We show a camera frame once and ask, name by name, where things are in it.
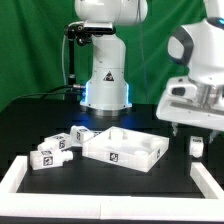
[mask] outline black table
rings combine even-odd
[[[0,179],[17,155],[29,155],[37,145],[73,125],[104,131],[112,126],[170,138],[169,149],[148,173],[83,158],[72,147],[74,160],[63,167],[33,171],[29,166],[18,190],[25,193],[80,195],[131,195],[203,198],[190,177],[192,161],[199,161],[224,186],[224,138],[205,144],[201,159],[189,156],[190,136],[208,139],[209,130],[180,125],[173,137],[170,123],[155,116],[156,106],[134,105],[133,112],[119,117],[99,117],[80,111],[79,104],[62,100],[20,99],[0,114]],[[169,223],[159,221],[100,221],[0,217],[0,223]]]

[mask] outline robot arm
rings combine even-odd
[[[171,59],[188,67],[189,73],[169,79],[157,116],[175,124],[224,131],[224,0],[204,3],[207,18],[181,26],[169,39]]]
[[[110,21],[128,26],[143,21],[148,7],[145,0],[76,0],[75,11],[83,21]]]
[[[83,110],[117,116],[131,108],[129,87],[124,80],[126,47],[115,35],[114,26],[140,23],[147,9],[146,0],[75,0],[75,11],[83,21],[76,30],[77,41],[84,45],[92,37],[93,43],[92,77],[80,102]]]

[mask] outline white border frame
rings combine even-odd
[[[17,156],[0,184],[0,216],[168,220],[168,221],[224,221],[223,199],[186,199],[154,197],[77,196],[60,194],[16,193],[27,171],[26,156]],[[200,177],[213,189],[214,180],[207,178],[205,168],[192,165],[192,178]],[[196,184],[200,187],[200,178]],[[223,191],[218,189],[218,198]]]

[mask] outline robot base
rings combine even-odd
[[[102,116],[102,117],[116,117],[116,116],[120,116],[120,115],[132,112],[132,107],[124,108],[121,110],[99,110],[99,109],[94,109],[94,108],[83,106],[83,105],[80,105],[80,106],[81,106],[81,111],[94,114],[97,116]]]

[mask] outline white casing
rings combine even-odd
[[[126,26],[143,21],[148,6],[146,0],[75,0],[75,11],[83,21],[113,22]],[[92,77],[86,84],[86,96],[81,105],[93,111],[112,113],[131,108],[129,87],[124,80],[124,42],[116,35],[93,36],[92,40]]]
[[[140,0],[140,10],[143,21],[148,11],[146,0]],[[75,11],[83,21],[111,21],[125,26],[139,23],[138,0],[75,0]]]
[[[116,35],[93,37],[93,72],[86,85],[81,105],[98,110],[121,110],[128,102],[128,84],[124,80],[126,47]]]
[[[111,127],[83,144],[82,155],[148,172],[168,150],[169,139]]]
[[[224,1],[223,0],[204,0],[208,18],[224,18]]]
[[[223,0],[204,1],[208,17],[223,17]],[[157,117],[161,120],[182,123],[197,127],[224,131],[224,100],[222,94],[210,108],[196,104],[197,85],[220,88],[224,85],[224,30],[208,23],[206,19],[193,25],[184,25],[193,41],[193,52],[187,64],[189,74],[185,77],[171,78],[166,86],[158,108]],[[182,43],[171,37],[168,44],[169,54],[176,59],[183,56]],[[175,87],[183,87],[185,94],[172,94]]]
[[[224,85],[224,30],[206,20],[183,28],[194,42],[189,78],[206,85]]]

